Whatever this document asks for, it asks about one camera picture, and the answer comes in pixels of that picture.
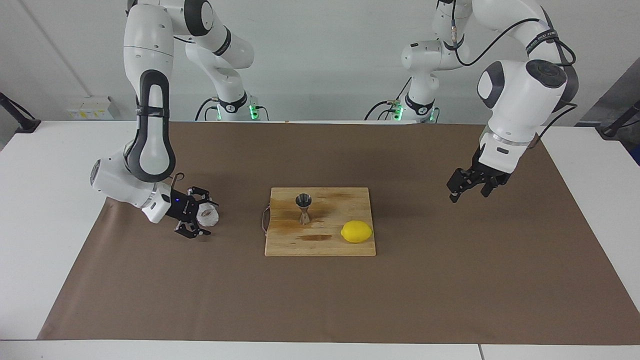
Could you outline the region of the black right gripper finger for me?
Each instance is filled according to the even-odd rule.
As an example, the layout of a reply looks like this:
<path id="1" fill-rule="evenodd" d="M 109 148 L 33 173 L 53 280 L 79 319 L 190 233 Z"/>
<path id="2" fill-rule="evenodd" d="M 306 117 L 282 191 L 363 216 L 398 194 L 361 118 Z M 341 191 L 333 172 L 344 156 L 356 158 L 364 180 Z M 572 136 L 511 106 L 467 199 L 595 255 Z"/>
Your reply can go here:
<path id="1" fill-rule="evenodd" d="M 210 230 L 200 228 L 194 223 L 179 222 L 174 228 L 174 232 L 187 239 L 195 239 L 198 236 L 208 236 L 211 234 Z"/>
<path id="2" fill-rule="evenodd" d="M 194 201 L 198 205 L 206 204 L 206 203 L 211 203 L 211 204 L 213 203 L 213 201 L 210 198 L 210 192 L 208 190 L 206 190 L 206 189 L 201 188 L 201 187 L 198 187 L 198 186 L 189 187 L 187 189 L 187 194 L 188 194 L 188 196 L 194 197 Z"/>

